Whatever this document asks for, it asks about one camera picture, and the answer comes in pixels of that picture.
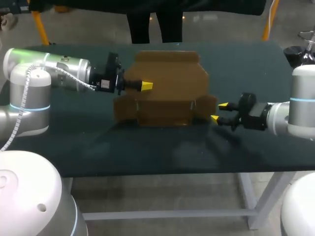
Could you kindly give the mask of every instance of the brown cardboard box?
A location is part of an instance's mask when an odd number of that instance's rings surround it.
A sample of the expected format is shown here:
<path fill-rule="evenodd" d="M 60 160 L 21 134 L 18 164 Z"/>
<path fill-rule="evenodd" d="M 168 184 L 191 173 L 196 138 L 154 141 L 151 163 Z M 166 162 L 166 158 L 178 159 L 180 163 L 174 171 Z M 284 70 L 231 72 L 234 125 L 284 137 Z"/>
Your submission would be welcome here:
<path fill-rule="evenodd" d="M 125 79 L 153 83 L 153 89 L 114 100 L 117 122 L 136 119 L 139 125 L 189 125 L 193 118 L 210 120 L 217 99 L 208 94 L 209 78 L 197 52 L 142 51 L 125 72 Z"/>

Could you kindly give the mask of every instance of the table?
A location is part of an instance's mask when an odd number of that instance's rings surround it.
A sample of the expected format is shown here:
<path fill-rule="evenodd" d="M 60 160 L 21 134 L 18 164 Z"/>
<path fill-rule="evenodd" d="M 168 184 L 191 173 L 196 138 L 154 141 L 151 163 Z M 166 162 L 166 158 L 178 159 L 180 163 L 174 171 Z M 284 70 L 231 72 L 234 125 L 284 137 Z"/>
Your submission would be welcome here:
<path fill-rule="evenodd" d="M 104 63 L 109 51 L 116 52 L 124 68 L 131 65 L 140 50 L 196 50 L 201 65 L 210 74 L 209 92 L 219 102 L 238 101 L 244 91 L 254 92 L 262 102 L 289 100 L 292 70 L 281 48 L 273 42 L 52 45 L 30 49 L 85 58 L 92 64 Z M 242 215 L 249 216 L 251 229 L 257 229 L 295 171 L 315 170 L 315 147 L 304 139 L 243 128 L 233 133 L 225 127 L 199 122 L 172 128 L 115 124 L 112 100 L 116 96 L 53 89 L 49 130 L 39 136 L 18 138 L 10 149 L 46 157 L 63 177 L 240 173 L 247 209 L 86 213 L 86 220 Z M 8 86 L 0 102 L 8 103 Z M 257 203 L 248 172 L 275 172 Z"/>

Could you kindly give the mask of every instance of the floor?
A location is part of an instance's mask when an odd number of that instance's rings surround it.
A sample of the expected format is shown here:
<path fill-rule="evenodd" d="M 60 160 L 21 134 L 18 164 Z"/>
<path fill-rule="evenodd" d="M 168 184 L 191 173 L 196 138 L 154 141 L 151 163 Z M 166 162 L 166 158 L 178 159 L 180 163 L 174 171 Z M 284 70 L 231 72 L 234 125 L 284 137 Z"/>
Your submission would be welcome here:
<path fill-rule="evenodd" d="M 309 0 L 281 1 L 271 39 L 283 48 L 303 45 L 296 35 L 299 31 L 313 28 L 314 11 L 315 4 Z M 267 11 L 262 16 L 222 12 L 192 12 L 184 16 L 185 42 L 254 41 L 261 39 Z M 66 14 L 48 11 L 42 14 L 42 20 L 50 41 L 58 44 L 131 43 L 124 15 L 82 10 Z M 161 42 L 154 14 L 150 37 L 152 43 Z M 19 15 L 16 27 L 9 32 L 0 32 L 0 38 L 3 44 L 0 60 L 11 47 L 41 44 L 30 14 Z M 298 173 L 294 179 L 307 173 Z M 251 174 L 257 197 L 271 175 Z M 243 205 L 235 174 L 76 178 L 72 194 L 82 212 L 236 208 Z M 249 231 L 241 217 L 90 221 L 88 228 L 91 236 L 280 236 L 280 208 L 281 200 L 265 227 L 257 231 Z"/>

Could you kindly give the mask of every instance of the black pants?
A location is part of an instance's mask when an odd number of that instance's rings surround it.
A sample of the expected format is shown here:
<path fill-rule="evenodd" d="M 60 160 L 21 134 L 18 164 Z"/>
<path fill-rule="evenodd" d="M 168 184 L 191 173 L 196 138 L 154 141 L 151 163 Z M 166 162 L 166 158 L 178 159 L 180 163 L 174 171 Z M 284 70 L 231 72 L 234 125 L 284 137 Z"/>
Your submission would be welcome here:
<path fill-rule="evenodd" d="M 150 43 L 150 13 L 127 14 L 132 43 Z M 163 43 L 182 42 L 183 13 L 157 12 Z"/>

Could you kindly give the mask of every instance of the table leg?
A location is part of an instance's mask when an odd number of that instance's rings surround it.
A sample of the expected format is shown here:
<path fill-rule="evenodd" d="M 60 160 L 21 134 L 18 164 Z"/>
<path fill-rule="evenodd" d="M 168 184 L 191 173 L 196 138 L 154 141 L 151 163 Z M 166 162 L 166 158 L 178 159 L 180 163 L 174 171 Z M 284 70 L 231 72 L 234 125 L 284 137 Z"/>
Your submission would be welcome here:
<path fill-rule="evenodd" d="M 72 188 L 72 182 L 73 182 L 73 178 L 63 178 L 63 183 L 69 189 L 70 193 L 71 193 L 71 188 Z"/>
<path fill-rule="evenodd" d="M 265 223 L 269 213 L 290 184 L 295 173 L 275 172 L 272 175 L 255 207 L 257 215 L 248 217 L 248 226 L 251 230 L 256 230 Z"/>
<path fill-rule="evenodd" d="M 257 197 L 252 188 L 252 181 L 249 173 L 238 173 L 238 179 L 241 186 L 245 208 L 255 209 Z"/>

